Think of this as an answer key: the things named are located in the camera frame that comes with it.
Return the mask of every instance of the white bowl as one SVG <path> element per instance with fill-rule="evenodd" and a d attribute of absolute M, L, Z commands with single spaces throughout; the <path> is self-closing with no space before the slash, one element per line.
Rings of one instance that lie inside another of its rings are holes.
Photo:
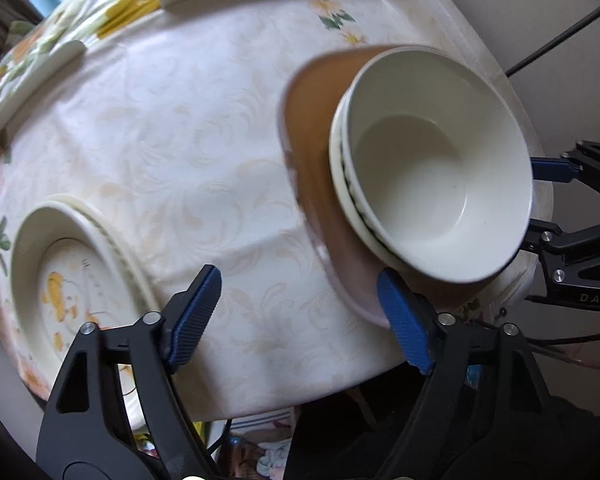
<path fill-rule="evenodd" d="M 390 253 L 451 283 L 515 256 L 531 164 L 519 124 L 479 75 L 432 48 L 389 50 L 356 75 L 342 118 L 349 193 Z"/>
<path fill-rule="evenodd" d="M 113 328 L 158 310 L 130 251 L 96 210 L 68 195 L 47 198 L 22 221 L 13 244 L 11 292 L 20 333 L 49 384 L 82 323 Z M 132 371 L 120 370 L 129 423 L 139 430 L 144 416 Z"/>

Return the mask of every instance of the metal screw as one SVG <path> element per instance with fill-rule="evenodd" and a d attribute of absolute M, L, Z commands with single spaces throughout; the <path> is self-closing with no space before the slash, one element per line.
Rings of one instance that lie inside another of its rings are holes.
<path fill-rule="evenodd" d="M 142 316 L 142 321 L 145 325 L 156 324 L 158 321 L 162 319 L 162 314 L 160 312 L 156 312 L 155 310 L 152 312 L 147 312 Z"/>
<path fill-rule="evenodd" d="M 456 318 L 449 314 L 448 312 L 443 312 L 442 314 L 438 314 L 438 323 L 444 326 L 451 326 L 456 322 Z"/>
<path fill-rule="evenodd" d="M 96 330 L 96 324 L 92 323 L 91 321 L 88 321 L 87 323 L 84 323 L 80 327 L 80 333 L 84 334 L 84 335 L 90 334 L 94 330 Z"/>
<path fill-rule="evenodd" d="M 564 271 L 562 269 L 554 270 L 554 282 L 564 281 Z"/>
<path fill-rule="evenodd" d="M 518 335 L 520 333 L 520 329 L 513 323 L 505 323 L 502 329 L 507 335 Z"/>

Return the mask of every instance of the black cable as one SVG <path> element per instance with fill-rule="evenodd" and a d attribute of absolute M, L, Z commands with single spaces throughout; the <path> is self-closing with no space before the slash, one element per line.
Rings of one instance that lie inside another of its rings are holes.
<path fill-rule="evenodd" d="M 222 428 L 222 434 L 218 437 L 218 439 L 211 445 L 208 447 L 207 451 L 209 454 L 212 454 L 216 449 L 218 449 L 222 443 L 226 440 L 226 438 L 229 436 L 229 430 L 231 430 L 231 423 L 232 423 L 233 419 L 232 418 L 228 418 L 224 424 L 224 428 Z"/>
<path fill-rule="evenodd" d="M 509 68 L 509 70 L 507 70 L 505 72 L 505 74 L 507 75 L 507 77 L 511 77 L 516 72 L 519 72 L 520 70 L 522 70 L 525 66 L 533 63 L 539 57 L 544 56 L 544 54 L 547 54 L 548 52 L 552 51 L 555 47 L 560 45 L 561 43 L 564 43 L 565 41 L 567 41 L 571 36 L 576 34 L 576 32 L 580 32 L 583 28 L 587 27 L 587 25 L 590 25 L 591 23 L 595 22 L 599 17 L 600 17 L 600 6 L 596 10 L 594 10 L 592 13 L 590 13 L 587 16 L 585 16 L 584 18 L 582 18 L 578 23 L 576 23 L 575 25 L 572 25 L 567 30 L 565 30 L 563 33 L 561 33 L 558 36 L 556 36 L 555 38 L 553 38 L 549 43 L 541 46 L 533 54 L 525 57 L 525 59 L 523 59 L 516 65 L 512 66 L 511 68 Z"/>
<path fill-rule="evenodd" d="M 483 326 L 485 328 L 491 328 L 497 330 L 498 327 L 492 325 L 491 323 L 487 323 L 481 319 L 472 319 L 473 323 Z M 589 334 L 589 335 L 581 335 L 576 337 L 563 337 L 560 339 L 535 339 L 533 337 L 525 337 L 528 343 L 538 345 L 538 346 L 556 346 L 556 345 L 572 345 L 579 343 L 589 343 L 592 341 L 600 341 L 600 333 L 599 334 Z"/>

